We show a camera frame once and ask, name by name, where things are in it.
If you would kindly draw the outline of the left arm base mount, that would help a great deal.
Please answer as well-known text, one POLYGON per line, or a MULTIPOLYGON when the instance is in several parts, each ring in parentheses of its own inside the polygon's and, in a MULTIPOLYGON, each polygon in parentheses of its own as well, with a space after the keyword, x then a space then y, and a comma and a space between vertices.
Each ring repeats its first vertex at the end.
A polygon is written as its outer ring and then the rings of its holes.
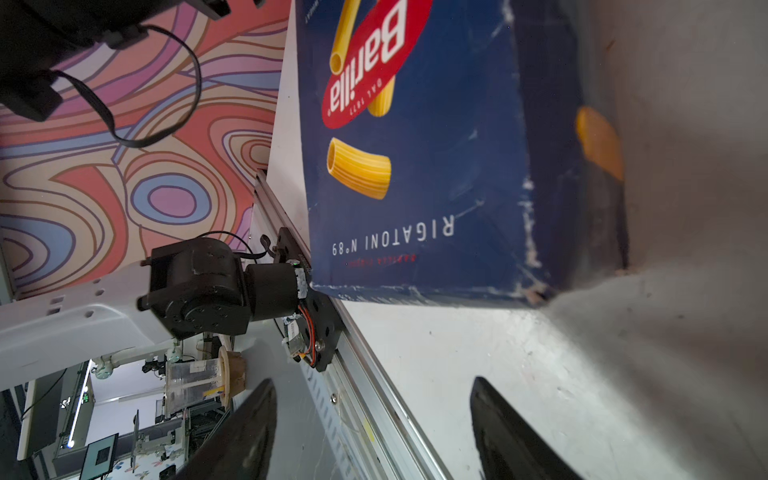
POLYGON ((292 264, 304 273, 307 293, 299 300, 298 313, 303 323, 302 328, 308 334, 307 341, 310 342, 305 348, 305 360, 317 372, 325 372, 336 355, 344 332, 342 317, 332 299, 311 286, 309 254, 287 227, 278 230, 275 261, 292 264))

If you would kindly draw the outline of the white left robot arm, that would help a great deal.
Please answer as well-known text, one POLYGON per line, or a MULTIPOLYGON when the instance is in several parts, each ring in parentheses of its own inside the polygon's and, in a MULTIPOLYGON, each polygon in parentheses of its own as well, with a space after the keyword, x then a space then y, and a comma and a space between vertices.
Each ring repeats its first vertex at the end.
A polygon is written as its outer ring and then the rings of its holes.
POLYGON ((290 5, 175 6, 122 51, 59 65, 42 123, 1 112, 1 385, 164 343, 138 300, 156 248, 205 235, 238 248, 268 166, 290 5))

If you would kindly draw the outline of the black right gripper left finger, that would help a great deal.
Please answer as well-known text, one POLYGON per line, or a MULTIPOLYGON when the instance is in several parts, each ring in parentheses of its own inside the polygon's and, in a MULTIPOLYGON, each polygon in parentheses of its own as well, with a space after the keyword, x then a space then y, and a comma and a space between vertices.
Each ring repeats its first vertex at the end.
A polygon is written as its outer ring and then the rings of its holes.
POLYGON ((277 430, 277 391, 263 380, 174 479, 266 479, 277 430))

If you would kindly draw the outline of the blue Barilla rigatoni box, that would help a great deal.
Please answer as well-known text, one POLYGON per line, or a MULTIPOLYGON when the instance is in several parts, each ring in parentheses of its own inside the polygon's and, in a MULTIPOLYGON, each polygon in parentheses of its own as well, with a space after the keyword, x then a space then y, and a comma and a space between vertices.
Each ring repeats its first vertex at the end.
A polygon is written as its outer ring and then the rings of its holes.
POLYGON ((628 266, 590 1, 299 1, 313 287, 537 307, 628 266))

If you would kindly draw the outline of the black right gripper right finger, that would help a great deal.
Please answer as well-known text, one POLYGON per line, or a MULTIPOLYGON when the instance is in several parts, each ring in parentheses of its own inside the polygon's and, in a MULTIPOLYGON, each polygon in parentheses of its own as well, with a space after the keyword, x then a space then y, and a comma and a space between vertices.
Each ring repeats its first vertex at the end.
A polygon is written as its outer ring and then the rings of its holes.
POLYGON ((470 411, 485 479, 581 480, 484 377, 474 379, 470 411))

